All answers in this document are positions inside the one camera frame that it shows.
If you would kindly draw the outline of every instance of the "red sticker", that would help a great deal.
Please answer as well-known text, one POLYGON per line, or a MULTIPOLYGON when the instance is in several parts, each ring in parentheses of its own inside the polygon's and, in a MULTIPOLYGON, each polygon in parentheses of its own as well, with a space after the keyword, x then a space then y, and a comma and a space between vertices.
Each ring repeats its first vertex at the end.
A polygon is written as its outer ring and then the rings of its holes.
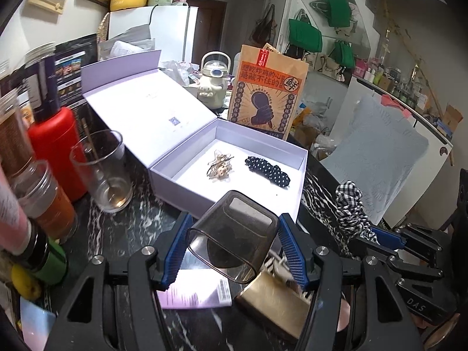
POLYGON ((258 54, 258 59, 257 59, 257 66, 260 67, 265 67, 266 61, 268 60, 268 54, 270 51, 261 49, 260 53, 258 54))

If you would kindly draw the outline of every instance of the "metal screw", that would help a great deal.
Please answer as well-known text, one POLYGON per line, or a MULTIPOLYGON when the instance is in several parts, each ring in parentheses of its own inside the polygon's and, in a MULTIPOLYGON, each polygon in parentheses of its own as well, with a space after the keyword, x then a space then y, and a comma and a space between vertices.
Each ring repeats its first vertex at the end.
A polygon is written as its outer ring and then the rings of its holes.
POLYGON ((369 265, 375 265, 377 264, 378 260, 376 257, 374 256, 367 256, 366 257, 366 262, 369 264, 369 265))
POLYGON ((91 262, 95 265, 102 264, 103 261, 104 261, 104 256, 102 254, 97 254, 91 259, 91 262))
POLYGON ((151 245, 147 245, 146 247, 141 248, 141 253, 146 256, 153 254, 153 252, 154 252, 154 247, 152 247, 151 245))
POLYGON ((320 246, 320 247, 317 247, 315 252, 317 252, 320 256, 326 256, 329 250, 327 247, 320 246))

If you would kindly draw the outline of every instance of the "green bag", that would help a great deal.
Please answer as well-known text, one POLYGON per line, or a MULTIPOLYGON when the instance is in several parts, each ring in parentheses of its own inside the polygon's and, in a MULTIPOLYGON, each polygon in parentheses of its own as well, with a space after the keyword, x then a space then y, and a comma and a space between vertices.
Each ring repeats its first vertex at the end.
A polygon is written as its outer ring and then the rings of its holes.
POLYGON ((320 53, 322 50, 321 32, 312 26, 304 9, 294 20, 289 19, 289 43, 309 53, 320 53))
POLYGON ((325 2, 328 5, 328 26, 349 27, 352 13, 348 0, 325 0, 325 2))
POLYGON ((348 67, 350 69, 353 69, 356 66, 351 46, 345 41, 340 40, 335 42, 335 48, 331 52, 330 58, 340 66, 348 67))

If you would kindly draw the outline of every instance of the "black handbag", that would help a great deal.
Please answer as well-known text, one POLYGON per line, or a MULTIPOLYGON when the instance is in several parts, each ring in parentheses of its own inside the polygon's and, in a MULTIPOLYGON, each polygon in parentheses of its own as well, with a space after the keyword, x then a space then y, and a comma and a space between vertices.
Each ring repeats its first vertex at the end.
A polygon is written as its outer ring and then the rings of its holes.
POLYGON ((275 5, 271 4, 265 17, 260 21, 252 33, 252 40, 263 47, 265 43, 270 42, 271 32, 275 21, 275 5))

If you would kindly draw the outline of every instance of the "person's hand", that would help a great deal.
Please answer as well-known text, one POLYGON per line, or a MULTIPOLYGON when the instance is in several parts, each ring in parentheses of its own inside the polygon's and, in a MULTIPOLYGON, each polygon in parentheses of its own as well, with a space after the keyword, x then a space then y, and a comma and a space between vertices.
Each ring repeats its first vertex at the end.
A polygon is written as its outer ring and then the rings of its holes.
POLYGON ((273 119, 273 109, 271 106, 263 106, 257 110, 257 114, 250 119, 253 125, 263 125, 273 119))

